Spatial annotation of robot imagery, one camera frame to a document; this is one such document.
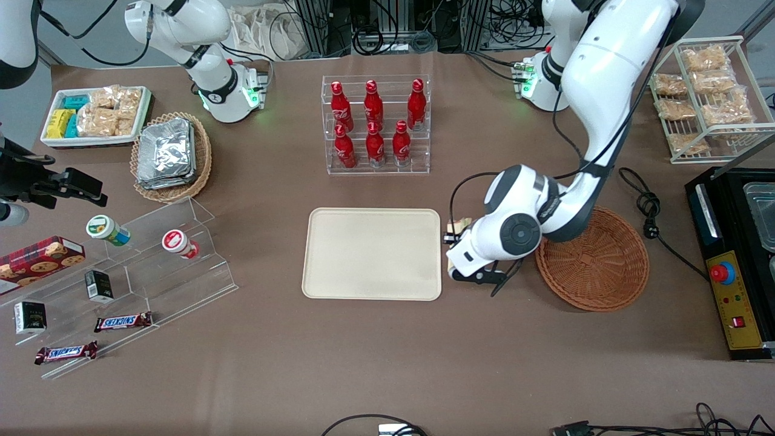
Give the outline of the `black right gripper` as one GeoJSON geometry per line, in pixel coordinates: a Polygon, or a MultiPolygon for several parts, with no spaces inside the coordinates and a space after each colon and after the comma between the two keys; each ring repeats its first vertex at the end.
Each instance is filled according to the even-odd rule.
{"type": "Polygon", "coordinates": [[[58,187],[46,187],[34,193],[36,184],[46,185],[55,172],[47,169],[56,162],[49,155],[37,155],[2,138],[1,146],[1,199],[9,202],[31,202],[46,209],[56,207],[57,198],[75,198],[106,207],[108,196],[102,192],[103,182],[75,168],[66,168],[58,174],[58,187]]]}

